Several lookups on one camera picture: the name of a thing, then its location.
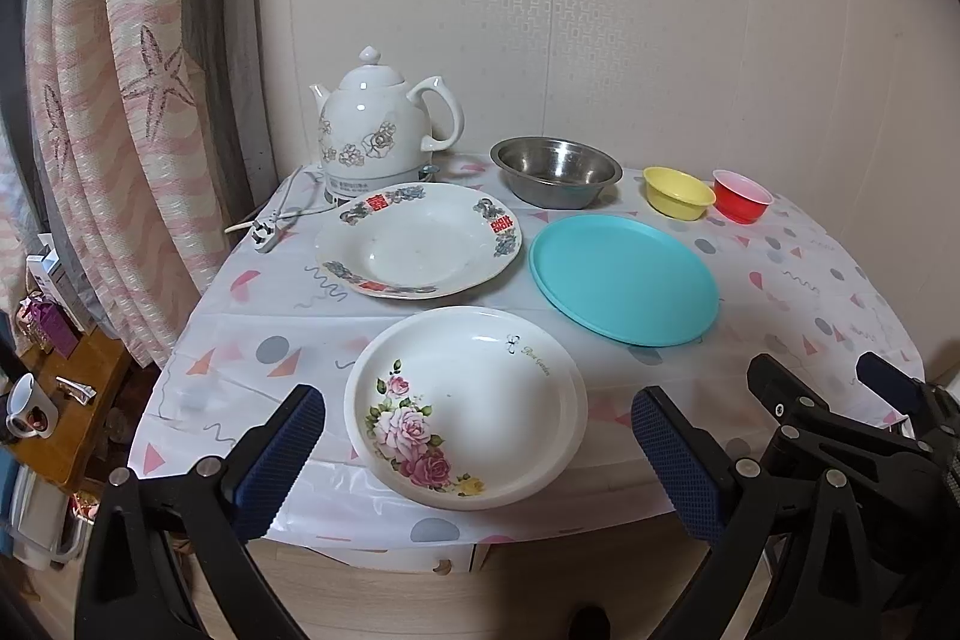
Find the teal plastic plate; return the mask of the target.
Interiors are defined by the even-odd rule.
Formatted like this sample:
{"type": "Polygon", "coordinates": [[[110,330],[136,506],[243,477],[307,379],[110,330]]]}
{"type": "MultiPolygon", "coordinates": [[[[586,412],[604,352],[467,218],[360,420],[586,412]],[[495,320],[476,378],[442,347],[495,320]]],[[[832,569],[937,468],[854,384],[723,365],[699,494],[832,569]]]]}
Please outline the teal plastic plate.
{"type": "Polygon", "coordinates": [[[662,230],[622,216],[550,224],[530,244],[529,269],[560,314],[631,346],[695,341],[719,315],[708,266],[662,230]]]}

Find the red plastic bowl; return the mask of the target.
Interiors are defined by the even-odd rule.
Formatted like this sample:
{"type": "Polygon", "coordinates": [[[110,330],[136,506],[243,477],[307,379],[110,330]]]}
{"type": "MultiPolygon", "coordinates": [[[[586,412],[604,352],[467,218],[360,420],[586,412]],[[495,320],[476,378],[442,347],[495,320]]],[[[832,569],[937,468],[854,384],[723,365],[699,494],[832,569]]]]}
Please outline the red plastic bowl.
{"type": "Polygon", "coordinates": [[[734,170],[716,169],[713,191],[719,213],[739,224],[755,224],[775,201],[771,191],[734,170]]]}

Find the yellow plastic bowl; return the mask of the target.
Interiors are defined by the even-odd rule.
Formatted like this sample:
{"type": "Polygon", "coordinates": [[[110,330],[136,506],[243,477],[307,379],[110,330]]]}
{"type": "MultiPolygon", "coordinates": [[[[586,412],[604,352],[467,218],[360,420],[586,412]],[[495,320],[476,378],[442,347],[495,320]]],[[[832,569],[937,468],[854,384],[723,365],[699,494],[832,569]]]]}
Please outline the yellow plastic bowl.
{"type": "Polygon", "coordinates": [[[652,208],[674,220],[699,220],[716,203],[713,188],[672,167],[646,167],[643,184],[644,195],[652,208]]]}

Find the white rose flower plate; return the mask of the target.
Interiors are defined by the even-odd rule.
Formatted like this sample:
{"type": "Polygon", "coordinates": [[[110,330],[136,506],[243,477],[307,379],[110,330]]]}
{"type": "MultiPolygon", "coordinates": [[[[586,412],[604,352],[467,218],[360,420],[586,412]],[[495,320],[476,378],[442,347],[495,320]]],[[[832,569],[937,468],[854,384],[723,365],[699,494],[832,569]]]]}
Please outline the white rose flower plate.
{"type": "Polygon", "coordinates": [[[586,433],[586,384],[532,321],[433,308],[364,347],[343,419],[384,486],[433,509],[480,512],[521,502],[566,470],[586,433]]]}

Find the stainless steel bowl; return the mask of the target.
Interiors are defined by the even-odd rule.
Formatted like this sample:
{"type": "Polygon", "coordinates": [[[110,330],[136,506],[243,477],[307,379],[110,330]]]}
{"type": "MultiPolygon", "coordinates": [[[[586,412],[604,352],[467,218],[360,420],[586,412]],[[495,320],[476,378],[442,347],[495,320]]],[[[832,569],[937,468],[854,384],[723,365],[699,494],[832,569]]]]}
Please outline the stainless steel bowl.
{"type": "Polygon", "coordinates": [[[491,162],[519,200],[545,209],[589,208],[623,175],[607,152],[550,136],[516,136],[490,149],[491,162]]]}

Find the white dragon pattern plate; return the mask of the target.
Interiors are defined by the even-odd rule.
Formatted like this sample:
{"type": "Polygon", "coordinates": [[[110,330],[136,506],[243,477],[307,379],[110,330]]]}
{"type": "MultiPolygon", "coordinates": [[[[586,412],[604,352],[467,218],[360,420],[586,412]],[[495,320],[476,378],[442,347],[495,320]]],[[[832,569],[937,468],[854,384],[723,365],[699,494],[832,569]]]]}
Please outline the white dragon pattern plate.
{"type": "Polygon", "coordinates": [[[523,248],[511,209],[452,184],[391,185],[320,216],[322,273],[368,298],[441,299],[501,275],[523,248]]]}

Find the wooden side table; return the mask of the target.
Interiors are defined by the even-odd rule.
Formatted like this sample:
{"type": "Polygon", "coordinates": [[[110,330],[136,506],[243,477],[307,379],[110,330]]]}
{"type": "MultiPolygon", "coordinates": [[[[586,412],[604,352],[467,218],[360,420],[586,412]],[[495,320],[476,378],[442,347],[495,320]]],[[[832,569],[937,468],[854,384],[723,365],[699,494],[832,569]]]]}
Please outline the wooden side table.
{"type": "Polygon", "coordinates": [[[44,354],[36,346],[25,349],[20,357],[59,409],[59,420],[49,438],[26,438],[7,448],[23,466],[70,494],[85,481],[86,466],[132,356],[118,339],[94,330],[80,339],[68,359],[57,353],[44,354]],[[96,395],[88,404],[80,404],[57,385],[59,377],[89,385],[96,395]]]}

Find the white mug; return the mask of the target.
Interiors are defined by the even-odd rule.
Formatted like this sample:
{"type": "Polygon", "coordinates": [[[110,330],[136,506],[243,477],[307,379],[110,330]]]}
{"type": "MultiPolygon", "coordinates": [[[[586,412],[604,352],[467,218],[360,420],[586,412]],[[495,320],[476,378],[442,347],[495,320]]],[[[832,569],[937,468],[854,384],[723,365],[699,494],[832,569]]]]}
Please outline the white mug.
{"type": "Polygon", "coordinates": [[[59,422],[59,409],[32,374],[23,375],[7,396],[8,432],[14,438],[49,438],[59,422]]]}

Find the patterned white tablecloth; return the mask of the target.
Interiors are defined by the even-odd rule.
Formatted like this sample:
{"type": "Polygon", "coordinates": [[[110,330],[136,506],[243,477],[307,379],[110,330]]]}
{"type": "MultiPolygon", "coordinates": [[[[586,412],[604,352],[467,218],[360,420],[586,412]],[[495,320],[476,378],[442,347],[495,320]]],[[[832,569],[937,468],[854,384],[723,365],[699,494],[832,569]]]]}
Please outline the patterned white tablecloth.
{"type": "Polygon", "coordinates": [[[907,374],[923,374],[918,349],[892,307],[850,253],[794,203],[776,200],[753,226],[718,214],[684,223],[652,211],[638,175],[628,174],[602,198],[602,211],[662,230],[708,266],[719,289],[715,325],[677,347],[610,341],[560,314],[524,259],[462,294],[464,304],[494,312],[490,341],[478,351],[455,344],[454,302],[423,302],[425,341],[443,354],[443,374],[460,380],[485,370],[491,378],[478,393],[483,443],[498,442],[501,427],[516,417],[501,375],[512,367],[539,374],[550,365],[537,331],[568,351],[587,390],[583,443],[550,486],[503,509],[428,509],[364,468],[343,417],[355,360],[416,307],[361,296],[320,264],[319,197],[317,170],[301,170],[275,198],[281,208],[299,211],[277,247],[263,253],[242,242],[229,255],[158,378],[130,455],[140,476],[181,474],[204,456],[228,452],[293,386],[317,386],[327,404],[325,431],[272,526],[278,541],[402,549],[625,525],[669,507],[631,434],[631,400],[641,386],[664,388],[693,424],[721,442],[760,450],[771,422],[745,380],[758,354],[775,356],[837,413],[872,425],[893,424],[896,416],[857,380],[859,356],[878,354],[907,374]]]}

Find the pink striped starfish curtain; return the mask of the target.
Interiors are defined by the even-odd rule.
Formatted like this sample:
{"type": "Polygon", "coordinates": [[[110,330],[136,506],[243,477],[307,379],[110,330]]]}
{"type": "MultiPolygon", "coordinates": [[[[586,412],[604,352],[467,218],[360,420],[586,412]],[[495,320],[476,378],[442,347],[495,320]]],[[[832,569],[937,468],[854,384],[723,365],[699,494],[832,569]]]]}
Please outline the pink striped starfish curtain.
{"type": "Polygon", "coordinates": [[[25,0],[25,76],[57,252],[94,321],[164,364],[228,255],[187,0],[25,0]]]}

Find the white ceramic electric kettle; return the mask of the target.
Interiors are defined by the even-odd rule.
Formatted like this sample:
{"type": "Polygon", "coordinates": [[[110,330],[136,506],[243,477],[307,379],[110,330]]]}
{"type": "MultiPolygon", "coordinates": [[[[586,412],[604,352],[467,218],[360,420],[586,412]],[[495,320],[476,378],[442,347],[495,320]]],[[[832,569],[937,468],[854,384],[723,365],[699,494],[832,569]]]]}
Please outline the white ceramic electric kettle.
{"type": "Polygon", "coordinates": [[[378,188],[420,182],[435,152],[459,142],[466,115],[441,76],[410,85],[381,62],[373,46],[331,91],[311,85],[319,119],[320,163],[325,197],[345,203],[378,188]],[[423,96],[432,92],[451,112],[452,130],[439,138],[423,96]]]}

